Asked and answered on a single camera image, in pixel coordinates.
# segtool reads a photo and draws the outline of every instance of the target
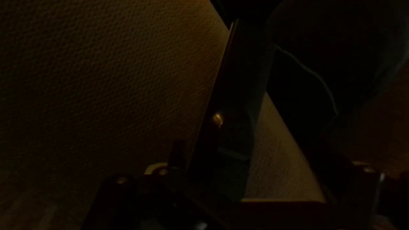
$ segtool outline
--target bolt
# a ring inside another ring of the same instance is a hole
[[[224,124],[224,118],[223,118],[222,113],[214,114],[213,122],[214,122],[215,127],[218,129],[220,129],[223,127],[223,124]]]

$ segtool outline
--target textured wall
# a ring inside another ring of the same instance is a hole
[[[6,0],[0,30],[0,229],[73,229],[194,141],[229,36],[203,0]]]

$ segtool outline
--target metal bar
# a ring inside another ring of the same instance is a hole
[[[265,25],[234,23],[190,168],[194,181],[233,201],[245,195],[274,50]]]

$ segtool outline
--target fabric surface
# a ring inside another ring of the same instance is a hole
[[[246,200],[325,201],[307,160],[268,94],[256,128]]]
[[[195,141],[229,31],[209,2],[0,3],[0,229],[76,229],[100,183]]]

